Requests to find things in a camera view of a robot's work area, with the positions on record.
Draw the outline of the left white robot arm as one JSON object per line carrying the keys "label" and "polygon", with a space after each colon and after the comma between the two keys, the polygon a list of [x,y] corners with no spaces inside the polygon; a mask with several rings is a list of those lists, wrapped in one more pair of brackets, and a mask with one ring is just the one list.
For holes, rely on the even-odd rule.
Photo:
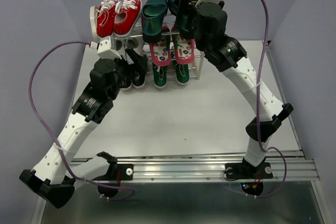
{"label": "left white robot arm", "polygon": [[74,103],[63,130],[53,138],[54,143],[42,160],[19,176],[30,190],[56,208],[63,207],[84,183],[96,185],[102,198],[117,200],[117,193],[124,189],[122,181],[133,179],[133,164],[120,164],[107,152],[98,153],[74,169],[69,166],[86,138],[113,108],[123,85],[137,74],[146,73],[147,57],[134,49],[127,49],[126,53],[132,64],[123,58],[100,58],[95,62],[90,81]]}

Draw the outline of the pink kids sandal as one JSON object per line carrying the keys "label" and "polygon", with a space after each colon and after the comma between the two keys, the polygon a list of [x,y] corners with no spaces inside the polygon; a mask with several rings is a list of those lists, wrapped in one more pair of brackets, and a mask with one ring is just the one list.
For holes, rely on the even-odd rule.
{"label": "pink kids sandal", "polygon": [[172,27],[172,32],[177,34],[172,35],[172,42],[174,46],[174,57],[178,64],[188,65],[194,61],[194,39],[185,39],[179,33],[180,30],[175,25]]}
{"label": "pink kids sandal", "polygon": [[167,67],[171,63],[171,36],[163,35],[166,32],[170,32],[170,29],[165,25],[162,27],[161,32],[155,35],[149,43],[153,67]]}

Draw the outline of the green canvas sneaker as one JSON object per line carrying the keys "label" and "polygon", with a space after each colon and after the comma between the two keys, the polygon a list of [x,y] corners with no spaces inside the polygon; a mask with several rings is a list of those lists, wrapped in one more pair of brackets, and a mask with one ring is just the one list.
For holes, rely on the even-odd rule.
{"label": "green canvas sneaker", "polygon": [[185,86],[188,84],[190,80],[190,74],[188,65],[182,65],[177,63],[176,61],[173,61],[175,73],[176,73],[176,80],[179,85]]}
{"label": "green canvas sneaker", "polygon": [[157,89],[165,88],[167,84],[167,66],[160,67],[152,63],[153,81]]}

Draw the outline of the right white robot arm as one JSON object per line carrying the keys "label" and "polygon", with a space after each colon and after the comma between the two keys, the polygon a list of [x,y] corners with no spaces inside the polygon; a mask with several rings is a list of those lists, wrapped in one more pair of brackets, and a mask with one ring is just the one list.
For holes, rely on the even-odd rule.
{"label": "right white robot arm", "polygon": [[253,109],[255,117],[246,126],[246,154],[231,174],[233,178],[253,177],[262,171],[269,140],[292,113],[293,106],[273,95],[242,44],[226,34],[227,13],[223,7],[222,0],[179,0],[175,22],[181,28],[180,34],[195,40],[196,48],[233,83]]}

